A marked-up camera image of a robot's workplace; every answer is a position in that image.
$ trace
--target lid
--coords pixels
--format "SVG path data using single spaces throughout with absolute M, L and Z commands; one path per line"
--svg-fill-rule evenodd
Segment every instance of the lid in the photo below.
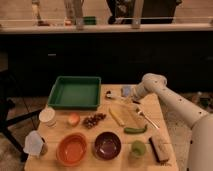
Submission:
M 49 122 L 55 116 L 55 110 L 51 107 L 43 109 L 39 114 L 39 120 L 41 122 Z

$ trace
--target grapes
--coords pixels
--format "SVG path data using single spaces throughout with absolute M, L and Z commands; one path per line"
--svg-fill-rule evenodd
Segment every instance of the grapes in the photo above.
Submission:
M 90 129 L 90 128 L 96 126 L 96 125 L 98 124 L 99 121 L 104 120 L 105 118 L 106 118 L 106 114 L 103 114 L 103 113 L 96 113 L 96 114 L 94 114 L 93 116 L 88 116 L 88 117 L 86 117 L 86 118 L 83 120 L 82 124 L 83 124 L 86 128 Z

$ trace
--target wooden block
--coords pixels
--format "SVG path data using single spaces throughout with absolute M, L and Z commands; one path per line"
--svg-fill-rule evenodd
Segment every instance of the wooden block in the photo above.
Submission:
M 169 154 L 160 135 L 153 135 L 149 138 L 149 141 L 154 149 L 157 161 L 160 163 L 166 163 L 169 160 Z

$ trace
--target white cup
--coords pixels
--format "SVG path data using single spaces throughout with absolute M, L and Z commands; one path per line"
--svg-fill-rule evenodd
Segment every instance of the white cup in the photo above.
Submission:
M 56 123 L 55 110 L 51 107 L 43 109 L 39 114 L 39 120 L 48 127 L 55 125 Z

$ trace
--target purple bowl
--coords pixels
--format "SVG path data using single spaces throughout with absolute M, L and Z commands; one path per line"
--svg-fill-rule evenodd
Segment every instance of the purple bowl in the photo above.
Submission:
M 98 157 L 111 160 L 120 153 L 121 141 L 113 132 L 103 132 L 97 136 L 94 149 Z

